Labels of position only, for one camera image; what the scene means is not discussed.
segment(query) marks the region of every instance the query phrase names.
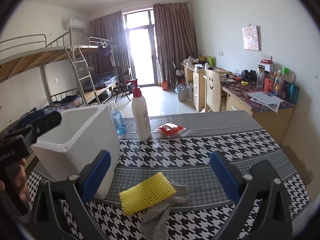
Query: houndstooth tablecloth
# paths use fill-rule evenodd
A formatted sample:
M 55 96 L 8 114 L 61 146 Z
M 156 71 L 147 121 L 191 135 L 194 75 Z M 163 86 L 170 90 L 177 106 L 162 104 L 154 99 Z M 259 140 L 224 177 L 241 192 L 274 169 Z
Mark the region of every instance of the houndstooth tablecloth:
M 151 117 L 152 129 L 167 122 L 187 128 L 181 137 L 170 140 L 153 132 L 148 141 L 139 142 L 133 119 L 125 119 L 125 122 L 128 132 L 120 139 L 121 156 L 108 196 L 105 200 L 87 203 L 88 210 L 110 239 L 145 239 L 140 228 L 145 212 L 126 216 L 118 193 L 159 171 L 178 184 L 187 184 L 190 192 L 186 203 L 171 208 L 170 239 L 211 239 L 235 206 L 209 165 L 210 153 L 215 150 L 224 152 L 226 159 L 243 174 L 251 165 L 269 160 L 291 196 L 293 221 L 310 203 L 303 182 L 289 159 L 245 111 Z M 54 180 L 38 163 L 28 178 L 32 201 L 43 178 Z M 68 204 L 62 201 L 62 206 L 72 233 L 83 239 Z M 256 201 L 239 238 L 248 234 L 258 210 L 259 201 Z

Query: red package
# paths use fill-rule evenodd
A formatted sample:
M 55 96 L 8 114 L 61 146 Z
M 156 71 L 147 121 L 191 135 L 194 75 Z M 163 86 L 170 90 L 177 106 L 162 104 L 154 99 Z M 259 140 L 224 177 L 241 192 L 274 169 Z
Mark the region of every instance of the red package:
M 168 138 L 178 135 L 185 128 L 174 123 L 166 123 L 158 127 L 161 130 L 161 133 Z

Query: blue checkered bedding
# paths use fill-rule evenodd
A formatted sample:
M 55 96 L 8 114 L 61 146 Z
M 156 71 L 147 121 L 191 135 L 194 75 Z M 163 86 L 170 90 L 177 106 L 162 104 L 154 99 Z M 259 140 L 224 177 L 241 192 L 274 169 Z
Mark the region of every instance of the blue checkered bedding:
M 92 81 L 93 81 L 95 89 L 105 88 L 108 85 L 116 82 L 117 79 L 118 79 L 118 75 L 114 72 L 92 76 Z M 82 88 L 83 88 L 84 92 L 92 91 L 90 80 L 87 80 L 87 82 L 84 85 L 82 85 Z

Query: table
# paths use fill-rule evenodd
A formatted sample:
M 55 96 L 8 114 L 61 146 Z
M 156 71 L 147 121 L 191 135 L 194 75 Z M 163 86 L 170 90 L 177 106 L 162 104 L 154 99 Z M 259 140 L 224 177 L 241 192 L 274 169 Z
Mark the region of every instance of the table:
M 239 82 L 223 84 L 222 90 L 227 95 L 227 111 L 245 110 L 251 115 L 276 141 L 281 144 L 290 119 L 294 106 L 288 102 L 280 103 L 278 112 L 272 111 L 270 108 L 250 100 L 248 93 L 258 92 L 254 85 L 243 86 Z
M 184 70 L 184 80 L 186 84 L 193 83 L 193 103 L 198 112 L 201 112 L 205 106 L 205 70 L 195 70 L 194 65 L 188 66 L 180 63 L 181 68 Z M 230 71 L 221 68 L 212 70 L 218 72 L 221 76 L 224 74 L 231 74 Z
M 165 139 L 154 131 L 166 122 L 186 127 L 179 138 Z M 220 150 L 241 171 L 262 160 L 269 160 L 282 179 L 292 202 L 293 228 L 303 223 L 310 198 L 295 168 L 273 138 L 246 112 L 224 111 L 201 114 L 178 114 L 150 117 L 151 138 L 139 142 L 133 118 L 125 119 L 128 132 L 120 137 L 121 156 L 108 196 L 87 203 L 89 211 L 110 239 L 144 239 L 140 223 L 145 211 L 132 216 L 122 212 L 118 193 L 161 171 L 180 185 L 187 184 L 190 199 L 170 210 L 170 240 L 209 240 L 220 229 L 234 208 L 209 165 L 212 151 Z M 28 178 L 33 201 L 43 178 L 53 179 L 38 163 Z M 67 204 L 62 201 L 73 234 L 79 230 Z M 248 234 L 256 216 L 253 209 L 240 238 Z

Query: red pump cap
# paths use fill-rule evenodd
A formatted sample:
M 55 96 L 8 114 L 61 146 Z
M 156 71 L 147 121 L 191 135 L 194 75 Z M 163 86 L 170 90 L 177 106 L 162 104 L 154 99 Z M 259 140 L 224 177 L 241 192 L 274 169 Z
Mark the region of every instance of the red pump cap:
M 142 97 L 142 93 L 140 91 L 140 88 L 138 87 L 138 79 L 132 80 L 132 83 L 134 84 L 133 97 L 134 98 Z

